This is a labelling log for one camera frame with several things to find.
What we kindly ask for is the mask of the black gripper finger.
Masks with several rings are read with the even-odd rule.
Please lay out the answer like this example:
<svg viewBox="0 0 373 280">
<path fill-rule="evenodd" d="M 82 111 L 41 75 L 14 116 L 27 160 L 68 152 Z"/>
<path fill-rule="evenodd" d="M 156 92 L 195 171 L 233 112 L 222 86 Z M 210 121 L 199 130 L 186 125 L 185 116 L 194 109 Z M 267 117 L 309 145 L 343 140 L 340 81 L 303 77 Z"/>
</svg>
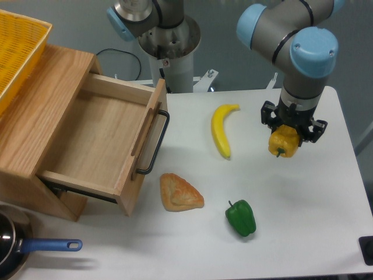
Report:
<svg viewBox="0 0 373 280">
<path fill-rule="evenodd" d="M 297 126 L 297 134 L 300 137 L 298 146 L 301 147 L 304 142 L 315 143 L 324 134 L 328 122 L 324 120 L 315 120 L 311 118 L 306 124 Z"/>
<path fill-rule="evenodd" d="M 261 123 L 267 125 L 274 133 L 280 125 L 280 118 L 277 115 L 278 108 L 270 101 L 265 101 L 261 108 Z"/>
</svg>

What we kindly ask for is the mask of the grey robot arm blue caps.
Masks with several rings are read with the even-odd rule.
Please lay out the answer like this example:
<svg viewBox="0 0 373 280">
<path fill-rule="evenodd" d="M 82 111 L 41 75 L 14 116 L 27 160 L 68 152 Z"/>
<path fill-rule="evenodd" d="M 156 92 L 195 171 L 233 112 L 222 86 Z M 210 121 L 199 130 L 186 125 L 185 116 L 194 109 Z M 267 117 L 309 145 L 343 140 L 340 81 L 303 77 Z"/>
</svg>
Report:
<svg viewBox="0 0 373 280">
<path fill-rule="evenodd" d="M 339 44 L 318 24 L 343 6 L 343 1 L 283 1 L 273 8 L 249 6 L 236 34 L 284 74 L 278 104 L 266 102 L 261 121 L 271 130 L 288 125 L 300 142 L 316 142 L 327 122 L 314 119 Z M 193 90 L 193 53 L 200 43 L 198 24 L 184 12 L 182 1 L 116 1 L 107 16 L 125 41 L 136 40 L 148 55 L 152 79 L 164 79 L 170 93 Z"/>
</svg>

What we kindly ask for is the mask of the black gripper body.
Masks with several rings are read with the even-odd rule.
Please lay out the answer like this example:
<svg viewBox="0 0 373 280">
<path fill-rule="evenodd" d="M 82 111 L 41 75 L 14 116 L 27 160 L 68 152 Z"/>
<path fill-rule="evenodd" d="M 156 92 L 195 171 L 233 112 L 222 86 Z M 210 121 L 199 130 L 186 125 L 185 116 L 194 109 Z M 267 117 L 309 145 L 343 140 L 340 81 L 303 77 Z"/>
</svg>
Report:
<svg viewBox="0 0 373 280">
<path fill-rule="evenodd" d="M 276 110 L 277 121 L 274 130 L 281 125 L 307 129 L 314 120 L 316 99 L 296 99 L 280 96 Z"/>
</svg>

